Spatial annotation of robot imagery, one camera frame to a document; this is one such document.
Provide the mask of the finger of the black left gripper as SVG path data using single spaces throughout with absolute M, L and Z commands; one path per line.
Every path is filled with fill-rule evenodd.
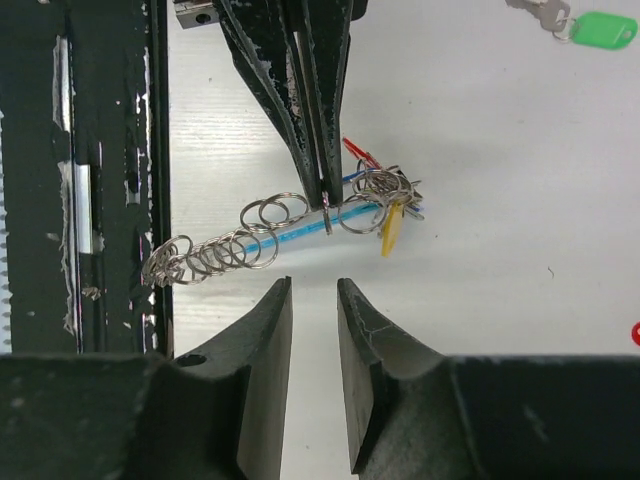
M 312 208 L 320 172 L 301 62 L 284 1 L 213 3 L 237 72 L 285 142 Z
M 341 126 L 353 1 L 283 1 L 301 140 L 301 181 L 313 206 L 343 202 Z

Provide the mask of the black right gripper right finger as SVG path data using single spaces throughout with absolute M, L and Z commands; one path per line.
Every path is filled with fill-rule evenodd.
M 337 283 L 351 471 L 361 479 L 635 479 L 639 360 L 445 355 Z

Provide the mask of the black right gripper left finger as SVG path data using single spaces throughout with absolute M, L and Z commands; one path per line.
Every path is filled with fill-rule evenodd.
M 278 279 L 255 306 L 174 360 L 5 355 L 5 479 L 276 479 L 293 309 Z

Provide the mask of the metal keyring holder with keys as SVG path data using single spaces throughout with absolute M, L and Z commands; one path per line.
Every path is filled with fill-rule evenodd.
M 373 154 L 344 137 L 342 144 L 356 160 L 355 170 L 342 179 L 344 202 L 314 212 L 307 198 L 282 192 L 254 200 L 239 214 L 239 225 L 203 242 L 176 235 L 151 253 L 142 267 L 142 280 L 153 287 L 197 285 L 237 270 L 272 265 L 285 242 L 335 227 L 353 235 L 376 234 L 381 240 L 389 207 L 404 206 L 404 219 L 422 221 L 423 196 L 418 180 L 398 165 L 385 166 Z

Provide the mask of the key with yellow oval tag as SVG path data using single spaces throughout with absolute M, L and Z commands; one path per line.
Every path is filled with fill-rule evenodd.
M 381 256 L 388 258 L 397 243 L 402 230 L 404 219 L 404 206 L 400 202 L 394 202 L 388 210 L 388 214 L 382 229 Z

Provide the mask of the key with red tag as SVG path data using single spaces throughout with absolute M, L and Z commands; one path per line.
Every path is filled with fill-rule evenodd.
M 636 323 L 631 330 L 631 338 L 633 342 L 639 346 L 640 345 L 640 323 Z

